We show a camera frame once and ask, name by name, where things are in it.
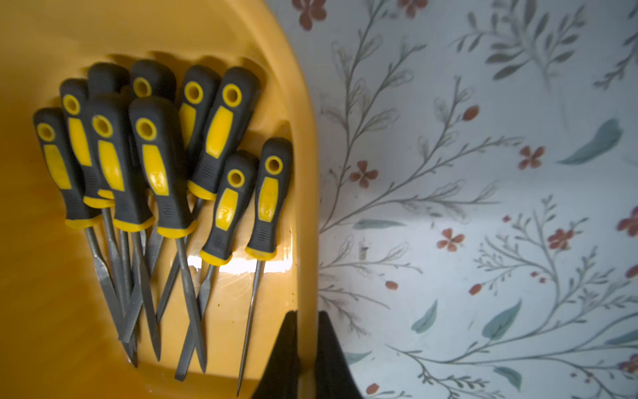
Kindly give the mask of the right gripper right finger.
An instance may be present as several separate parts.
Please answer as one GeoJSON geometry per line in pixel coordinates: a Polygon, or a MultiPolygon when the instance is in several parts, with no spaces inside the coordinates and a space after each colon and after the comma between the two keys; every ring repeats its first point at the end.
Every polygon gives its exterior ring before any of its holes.
{"type": "Polygon", "coordinates": [[[362,399],[327,312],[318,314],[316,398],[362,399]]]}

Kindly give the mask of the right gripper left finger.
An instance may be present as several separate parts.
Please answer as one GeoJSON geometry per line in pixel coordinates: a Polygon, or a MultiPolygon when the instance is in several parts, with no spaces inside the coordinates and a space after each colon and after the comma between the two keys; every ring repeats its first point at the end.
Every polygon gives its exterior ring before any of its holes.
{"type": "Polygon", "coordinates": [[[289,311],[252,399],[297,399],[299,372],[297,311],[289,311]]]}

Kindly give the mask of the black yellow file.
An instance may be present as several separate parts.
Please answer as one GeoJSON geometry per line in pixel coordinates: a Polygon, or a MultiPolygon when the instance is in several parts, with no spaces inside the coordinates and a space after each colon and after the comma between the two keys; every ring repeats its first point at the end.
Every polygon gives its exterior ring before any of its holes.
{"type": "Polygon", "coordinates": [[[244,150],[235,151],[227,159],[219,181],[209,237],[199,252],[209,265],[197,297],[199,316],[204,318],[212,291],[212,279],[219,267],[233,256],[234,236],[253,194],[259,158],[244,150]]]}
{"type": "Polygon", "coordinates": [[[136,94],[131,125],[144,177],[156,198],[157,233],[181,244],[196,227],[187,179],[197,161],[220,76],[207,66],[195,65],[178,86],[167,66],[146,59],[131,68],[131,78],[136,94]]]}
{"type": "Polygon", "coordinates": [[[101,174],[115,199],[117,229],[131,236],[134,286],[125,311],[125,324],[119,338],[129,342],[141,312],[146,322],[157,359],[161,357],[159,325],[151,292],[151,277],[142,248],[141,232],[155,218],[148,204],[146,184],[134,152],[129,110],[132,99],[121,93],[99,94],[88,101],[91,128],[97,142],[101,174]]]}
{"type": "Polygon", "coordinates": [[[121,303],[117,298],[111,273],[95,231],[95,226],[102,221],[102,215],[83,201],[85,194],[83,172],[71,148],[64,112],[59,107],[40,108],[33,114],[33,126],[49,175],[64,201],[65,225],[85,232],[94,259],[96,276],[111,319],[116,331],[121,332],[124,325],[121,303]]]}
{"type": "Polygon", "coordinates": [[[174,239],[189,314],[189,332],[202,370],[207,367],[199,302],[187,260],[186,238],[197,222],[187,199],[186,155],[179,113],[174,104],[159,96],[134,99],[129,108],[136,149],[144,176],[158,206],[158,233],[174,239]]]}
{"type": "Polygon", "coordinates": [[[89,67],[87,77],[89,98],[118,93],[131,99],[158,96],[175,100],[177,79],[156,60],[139,60],[130,69],[116,63],[95,63],[89,67]]]}
{"type": "Polygon", "coordinates": [[[115,278],[116,296],[121,308],[121,316],[124,317],[128,297],[125,294],[125,281],[122,276],[123,264],[111,216],[111,208],[115,206],[115,201],[99,194],[102,189],[101,177],[97,168],[95,150],[89,141],[89,119],[86,108],[89,100],[88,80],[82,78],[66,79],[61,83],[60,96],[67,119],[71,146],[81,166],[84,178],[83,202],[92,209],[99,209],[103,216],[109,259],[115,278]]]}
{"type": "Polygon", "coordinates": [[[187,188],[196,198],[192,216],[216,198],[224,164],[244,138],[261,93],[249,69],[224,76],[207,66],[187,70],[177,106],[186,151],[187,188]]]}

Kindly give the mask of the thin round needle file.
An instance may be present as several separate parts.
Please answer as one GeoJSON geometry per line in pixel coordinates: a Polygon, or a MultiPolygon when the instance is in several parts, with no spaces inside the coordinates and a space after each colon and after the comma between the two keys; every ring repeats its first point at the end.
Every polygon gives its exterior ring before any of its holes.
{"type": "Polygon", "coordinates": [[[246,247],[246,253],[256,260],[256,268],[239,369],[238,392],[244,381],[262,274],[265,264],[277,254],[277,226],[290,186],[292,162],[291,141],[273,137],[264,143],[255,187],[254,227],[246,247]]]}

